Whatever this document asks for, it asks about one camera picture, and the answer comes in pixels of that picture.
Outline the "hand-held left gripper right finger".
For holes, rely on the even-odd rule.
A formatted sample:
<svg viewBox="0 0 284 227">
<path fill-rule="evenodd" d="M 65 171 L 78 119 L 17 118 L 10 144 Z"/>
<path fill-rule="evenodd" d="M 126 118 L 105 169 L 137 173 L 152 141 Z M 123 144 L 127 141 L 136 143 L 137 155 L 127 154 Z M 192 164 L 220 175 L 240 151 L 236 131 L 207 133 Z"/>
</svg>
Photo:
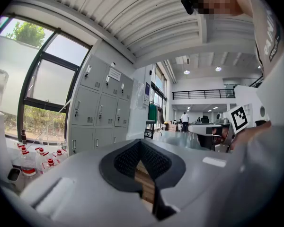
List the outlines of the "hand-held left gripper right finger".
<svg viewBox="0 0 284 227">
<path fill-rule="evenodd" d="M 144 222 L 226 222 L 237 180 L 234 155 L 141 140 L 155 183 L 153 213 Z"/>
</svg>

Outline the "black balcony railing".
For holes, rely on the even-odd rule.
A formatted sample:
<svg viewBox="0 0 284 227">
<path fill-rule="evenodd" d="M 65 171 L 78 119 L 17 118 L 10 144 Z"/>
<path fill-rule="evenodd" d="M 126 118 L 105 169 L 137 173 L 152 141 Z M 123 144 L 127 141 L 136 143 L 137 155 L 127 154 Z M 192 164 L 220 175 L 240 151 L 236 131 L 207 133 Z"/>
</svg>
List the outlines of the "black balcony railing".
<svg viewBox="0 0 284 227">
<path fill-rule="evenodd" d="M 172 99 L 215 99 L 236 98 L 234 89 L 209 89 L 172 92 Z"/>
</svg>

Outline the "clear jug with red cap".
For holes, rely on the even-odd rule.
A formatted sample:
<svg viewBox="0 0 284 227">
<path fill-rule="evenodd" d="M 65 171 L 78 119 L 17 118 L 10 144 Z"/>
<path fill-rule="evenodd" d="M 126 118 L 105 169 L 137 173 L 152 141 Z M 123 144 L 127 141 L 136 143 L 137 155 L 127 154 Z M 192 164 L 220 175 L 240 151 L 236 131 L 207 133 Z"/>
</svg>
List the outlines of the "clear jug with red cap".
<svg viewBox="0 0 284 227">
<path fill-rule="evenodd" d="M 57 159 L 59 163 L 63 162 L 68 158 L 68 153 L 64 149 L 58 149 L 56 152 L 52 153 L 54 159 Z"/>
<path fill-rule="evenodd" d="M 36 157 L 35 157 L 36 168 L 41 169 L 42 163 L 47 162 L 48 152 L 44 151 L 42 147 L 36 148 L 35 151 L 36 151 Z"/>
<path fill-rule="evenodd" d="M 20 166 L 24 175 L 34 176 L 36 174 L 36 163 L 33 155 L 26 149 L 25 146 L 21 147 Z"/>
<path fill-rule="evenodd" d="M 59 165 L 59 163 L 60 161 L 58 159 L 52 159 L 52 158 L 49 158 L 47 162 L 43 162 L 41 164 L 43 174 L 50 171 L 51 169 L 54 169 L 57 165 Z"/>
</svg>

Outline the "black metal stand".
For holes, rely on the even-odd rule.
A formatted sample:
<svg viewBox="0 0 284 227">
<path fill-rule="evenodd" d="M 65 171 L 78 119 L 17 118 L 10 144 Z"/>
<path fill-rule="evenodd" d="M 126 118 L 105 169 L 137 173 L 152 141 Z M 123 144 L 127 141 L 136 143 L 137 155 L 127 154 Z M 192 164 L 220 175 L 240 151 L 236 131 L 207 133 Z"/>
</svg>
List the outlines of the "black metal stand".
<svg viewBox="0 0 284 227">
<path fill-rule="evenodd" d="M 149 139 L 153 139 L 153 135 L 154 135 L 154 126 L 156 124 L 155 120 L 147 120 L 146 121 L 146 128 L 144 131 L 144 138 L 149 138 Z"/>
</svg>

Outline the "grey metal locker cabinet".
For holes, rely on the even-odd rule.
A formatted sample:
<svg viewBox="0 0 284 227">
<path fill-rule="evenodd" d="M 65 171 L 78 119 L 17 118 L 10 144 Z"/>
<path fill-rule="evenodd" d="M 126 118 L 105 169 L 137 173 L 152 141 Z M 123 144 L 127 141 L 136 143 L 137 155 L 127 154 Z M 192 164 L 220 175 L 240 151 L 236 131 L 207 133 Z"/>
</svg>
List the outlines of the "grey metal locker cabinet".
<svg viewBox="0 0 284 227">
<path fill-rule="evenodd" d="M 73 91 L 68 114 L 69 155 L 126 140 L 129 120 L 127 126 L 123 127 L 115 127 L 115 119 L 112 126 L 96 126 L 102 94 L 116 98 L 117 103 L 119 99 L 131 102 L 133 80 L 123 73 L 120 81 L 110 78 L 108 76 L 110 67 L 112 66 L 92 55 L 82 69 Z"/>
</svg>

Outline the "wooden plank platform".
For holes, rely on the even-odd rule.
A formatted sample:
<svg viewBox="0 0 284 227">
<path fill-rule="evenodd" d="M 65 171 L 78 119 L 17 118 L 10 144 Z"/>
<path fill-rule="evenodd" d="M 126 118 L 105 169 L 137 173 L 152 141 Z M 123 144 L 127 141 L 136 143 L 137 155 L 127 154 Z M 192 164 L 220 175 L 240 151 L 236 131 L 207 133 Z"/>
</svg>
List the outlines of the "wooden plank platform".
<svg viewBox="0 0 284 227">
<path fill-rule="evenodd" d="M 134 179 L 142 185 L 142 202 L 146 209 L 152 212 L 155 197 L 155 184 L 142 161 L 139 161 L 135 169 Z"/>
</svg>

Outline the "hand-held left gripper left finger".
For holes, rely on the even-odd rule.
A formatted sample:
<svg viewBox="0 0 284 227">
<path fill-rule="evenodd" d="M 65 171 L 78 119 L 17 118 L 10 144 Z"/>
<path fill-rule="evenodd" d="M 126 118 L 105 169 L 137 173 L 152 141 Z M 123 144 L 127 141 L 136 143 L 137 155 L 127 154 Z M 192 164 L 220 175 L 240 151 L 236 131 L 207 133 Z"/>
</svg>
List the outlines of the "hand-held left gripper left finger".
<svg viewBox="0 0 284 227">
<path fill-rule="evenodd" d="M 119 142 L 69 157 L 32 181 L 21 193 L 34 227 L 148 227 L 154 216 L 138 193 L 121 192 L 100 174 L 99 163 L 125 146 Z"/>
</svg>

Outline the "person's right forearm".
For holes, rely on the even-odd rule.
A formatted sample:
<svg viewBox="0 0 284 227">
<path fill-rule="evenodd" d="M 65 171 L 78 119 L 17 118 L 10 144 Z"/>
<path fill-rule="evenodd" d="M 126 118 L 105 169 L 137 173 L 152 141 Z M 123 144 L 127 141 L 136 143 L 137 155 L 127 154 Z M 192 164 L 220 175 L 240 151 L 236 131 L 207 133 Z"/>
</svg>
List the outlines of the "person's right forearm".
<svg viewBox="0 0 284 227">
<path fill-rule="evenodd" d="M 234 150 L 238 145 L 241 145 L 243 143 L 248 143 L 250 140 L 252 140 L 255 136 L 258 134 L 266 131 L 268 128 L 270 128 L 271 122 L 265 122 L 264 124 L 260 126 L 256 126 L 253 128 L 245 128 L 244 130 L 240 131 L 234 138 L 234 140 L 231 143 L 231 150 Z"/>
</svg>

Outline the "white paper notice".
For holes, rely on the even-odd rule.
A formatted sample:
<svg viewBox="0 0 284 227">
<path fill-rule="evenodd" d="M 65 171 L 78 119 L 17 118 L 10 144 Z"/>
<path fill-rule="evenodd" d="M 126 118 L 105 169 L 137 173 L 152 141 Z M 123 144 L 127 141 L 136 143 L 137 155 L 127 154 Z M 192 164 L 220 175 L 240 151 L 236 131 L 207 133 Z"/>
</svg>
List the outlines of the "white paper notice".
<svg viewBox="0 0 284 227">
<path fill-rule="evenodd" d="M 122 75 L 121 72 L 119 72 L 119 71 L 115 70 L 114 68 L 110 67 L 109 72 L 108 72 L 108 76 L 110 78 L 113 78 L 113 79 L 115 79 L 117 81 L 120 81 L 121 75 Z"/>
</svg>

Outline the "grey trash bin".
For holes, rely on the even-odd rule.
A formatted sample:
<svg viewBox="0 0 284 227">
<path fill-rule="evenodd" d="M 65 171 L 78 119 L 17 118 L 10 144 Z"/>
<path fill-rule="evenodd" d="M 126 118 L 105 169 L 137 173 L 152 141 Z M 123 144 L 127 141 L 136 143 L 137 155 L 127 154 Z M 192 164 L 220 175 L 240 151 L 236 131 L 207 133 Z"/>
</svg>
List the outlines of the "grey trash bin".
<svg viewBox="0 0 284 227">
<path fill-rule="evenodd" d="M 20 174 L 21 170 L 19 168 L 11 168 L 8 173 L 9 182 L 15 184 L 19 180 Z"/>
</svg>

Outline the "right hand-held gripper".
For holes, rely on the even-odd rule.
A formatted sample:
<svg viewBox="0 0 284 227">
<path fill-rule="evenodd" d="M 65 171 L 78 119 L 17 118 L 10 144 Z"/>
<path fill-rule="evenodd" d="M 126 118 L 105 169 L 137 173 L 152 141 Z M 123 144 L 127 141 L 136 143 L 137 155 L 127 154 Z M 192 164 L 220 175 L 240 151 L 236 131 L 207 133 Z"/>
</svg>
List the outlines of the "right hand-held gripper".
<svg viewBox="0 0 284 227">
<path fill-rule="evenodd" d="M 188 127 L 201 147 L 228 153 L 237 133 L 249 124 L 243 106 L 236 106 L 221 116 L 216 123 L 196 123 Z"/>
</svg>

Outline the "large black-framed window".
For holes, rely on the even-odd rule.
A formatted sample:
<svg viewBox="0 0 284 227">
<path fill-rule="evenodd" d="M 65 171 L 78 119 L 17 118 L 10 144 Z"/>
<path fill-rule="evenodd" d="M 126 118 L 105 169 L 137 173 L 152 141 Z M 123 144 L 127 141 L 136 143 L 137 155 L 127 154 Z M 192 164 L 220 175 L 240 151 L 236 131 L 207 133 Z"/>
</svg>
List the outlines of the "large black-framed window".
<svg viewBox="0 0 284 227">
<path fill-rule="evenodd" d="M 0 69 L 9 79 L 0 113 L 5 136 L 58 144 L 65 139 L 69 100 L 90 46 L 59 28 L 14 15 L 0 17 Z"/>
</svg>

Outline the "green container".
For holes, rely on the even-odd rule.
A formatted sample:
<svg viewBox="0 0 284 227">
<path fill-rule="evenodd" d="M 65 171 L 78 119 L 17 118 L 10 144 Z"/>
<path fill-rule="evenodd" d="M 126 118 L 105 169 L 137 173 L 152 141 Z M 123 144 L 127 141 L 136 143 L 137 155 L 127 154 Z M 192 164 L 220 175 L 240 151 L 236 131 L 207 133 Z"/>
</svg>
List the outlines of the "green container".
<svg viewBox="0 0 284 227">
<path fill-rule="evenodd" d="M 157 106 L 153 103 L 149 104 L 149 114 L 148 114 L 148 119 L 149 120 L 153 120 L 153 121 L 157 121 L 158 118 L 158 109 Z"/>
</svg>

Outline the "beige printed t-shirt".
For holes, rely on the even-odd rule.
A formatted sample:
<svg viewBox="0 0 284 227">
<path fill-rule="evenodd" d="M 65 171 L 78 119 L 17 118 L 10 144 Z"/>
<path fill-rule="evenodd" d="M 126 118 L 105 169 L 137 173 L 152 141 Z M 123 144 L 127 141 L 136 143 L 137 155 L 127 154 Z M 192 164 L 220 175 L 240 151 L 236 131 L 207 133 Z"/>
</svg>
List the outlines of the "beige printed t-shirt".
<svg viewBox="0 0 284 227">
<path fill-rule="evenodd" d="M 264 0 L 249 1 L 264 74 L 257 96 L 271 126 L 232 150 L 237 180 L 228 200 L 230 216 L 219 227 L 284 226 L 284 30 Z"/>
</svg>

